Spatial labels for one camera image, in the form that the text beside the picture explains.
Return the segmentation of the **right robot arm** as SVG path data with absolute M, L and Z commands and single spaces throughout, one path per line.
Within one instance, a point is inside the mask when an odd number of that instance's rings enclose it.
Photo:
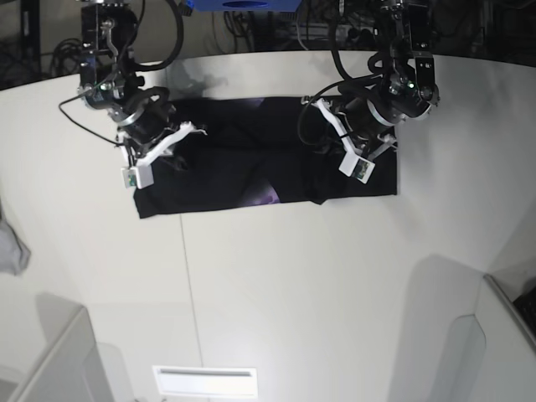
M 169 56 L 154 65 L 140 64 L 134 55 L 144 10 L 135 14 L 127 1 L 88 1 L 81 8 L 81 98 L 115 122 L 116 141 L 130 167 L 180 127 L 170 90 L 147 88 L 142 77 L 143 72 L 166 69 L 183 47 L 185 7 L 178 1 L 166 4 L 175 22 L 175 42 Z

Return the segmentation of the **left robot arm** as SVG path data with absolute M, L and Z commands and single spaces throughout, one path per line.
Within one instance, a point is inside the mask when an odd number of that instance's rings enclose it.
M 374 41 L 376 53 L 368 59 L 368 75 L 351 76 L 343 66 L 337 30 L 350 13 L 366 13 L 374 21 L 361 30 Z M 228 137 L 209 113 L 202 123 L 208 137 L 188 140 L 178 148 L 182 157 L 207 151 L 295 151 L 331 163 L 372 162 L 396 143 L 394 126 L 418 119 L 439 102 L 435 65 L 430 52 L 430 4 L 427 1 L 355 1 L 344 3 L 328 19 L 327 40 L 341 79 L 301 98 L 297 112 L 283 122 L 296 131 L 290 145 L 263 145 L 240 126 Z

